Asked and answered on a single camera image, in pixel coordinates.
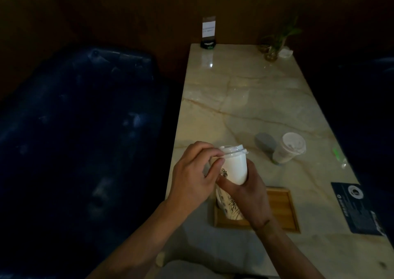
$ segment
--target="potted plant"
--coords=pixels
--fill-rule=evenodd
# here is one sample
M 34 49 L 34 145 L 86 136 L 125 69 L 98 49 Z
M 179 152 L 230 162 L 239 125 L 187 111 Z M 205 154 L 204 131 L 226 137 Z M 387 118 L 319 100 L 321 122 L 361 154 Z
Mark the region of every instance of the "potted plant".
M 259 49 L 266 49 L 264 51 L 264 58 L 269 61 L 269 62 L 275 62 L 278 58 L 278 53 L 279 51 L 283 48 L 286 38 L 291 35 L 296 35 L 302 32 L 301 29 L 296 28 L 296 22 L 297 22 L 297 17 L 294 18 L 292 22 L 290 22 L 288 25 L 286 25 L 283 28 L 283 31 L 279 34 L 272 34 L 265 36 L 264 38 L 270 37 L 272 38 L 272 42 L 270 43 L 269 48 L 266 45 L 260 45 Z

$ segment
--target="wooden tray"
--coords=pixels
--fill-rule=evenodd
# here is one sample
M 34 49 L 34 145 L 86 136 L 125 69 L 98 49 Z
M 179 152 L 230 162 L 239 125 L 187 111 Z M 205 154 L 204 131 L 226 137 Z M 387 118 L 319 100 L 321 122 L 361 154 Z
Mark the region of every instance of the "wooden tray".
M 267 187 L 269 204 L 271 205 L 272 213 L 282 225 L 283 230 L 287 232 L 301 233 L 296 211 L 294 210 L 292 196 L 290 191 L 280 187 Z M 224 215 L 224 212 L 218 207 L 214 206 L 214 226 L 220 228 L 236 228 L 236 229 L 251 229 L 250 224 L 246 220 L 229 220 Z

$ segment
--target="brown wall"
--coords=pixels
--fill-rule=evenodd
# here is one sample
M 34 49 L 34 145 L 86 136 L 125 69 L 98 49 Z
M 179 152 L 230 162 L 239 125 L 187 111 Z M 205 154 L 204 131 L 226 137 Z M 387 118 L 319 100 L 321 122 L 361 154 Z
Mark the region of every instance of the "brown wall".
M 74 39 L 62 14 L 81 41 L 149 52 L 179 82 L 190 43 L 200 42 L 201 19 L 211 15 L 218 43 L 255 44 L 298 14 L 304 32 L 288 43 L 304 73 L 334 56 L 394 47 L 393 0 L 56 0 L 60 10 L 54 0 L 0 2 L 7 8 L 0 12 L 2 56 L 10 54 L 0 62 L 6 90 Z
M 0 0 L 0 99 L 74 41 L 55 0 Z

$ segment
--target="person's left hand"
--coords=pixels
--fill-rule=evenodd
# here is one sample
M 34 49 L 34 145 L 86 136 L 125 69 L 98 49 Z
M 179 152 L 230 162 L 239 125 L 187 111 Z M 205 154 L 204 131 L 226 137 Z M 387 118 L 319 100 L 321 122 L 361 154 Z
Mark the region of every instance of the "person's left hand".
M 175 164 L 167 201 L 173 209 L 182 213 L 182 217 L 186 218 L 214 190 L 224 158 L 217 159 L 206 176 L 203 174 L 204 165 L 210 157 L 223 155 L 224 152 L 214 148 L 212 144 L 198 141 L 190 144 Z

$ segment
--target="forearm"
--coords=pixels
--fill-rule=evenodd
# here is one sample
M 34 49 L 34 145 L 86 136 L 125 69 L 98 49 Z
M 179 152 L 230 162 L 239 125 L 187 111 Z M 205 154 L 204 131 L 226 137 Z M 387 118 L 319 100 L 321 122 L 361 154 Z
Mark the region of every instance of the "forearm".
M 257 229 L 256 234 L 263 243 L 280 278 L 324 279 L 275 219 Z
M 87 279 L 135 278 L 143 275 L 148 264 L 154 260 L 171 234 L 184 221 L 167 201 L 109 257 L 106 258 Z

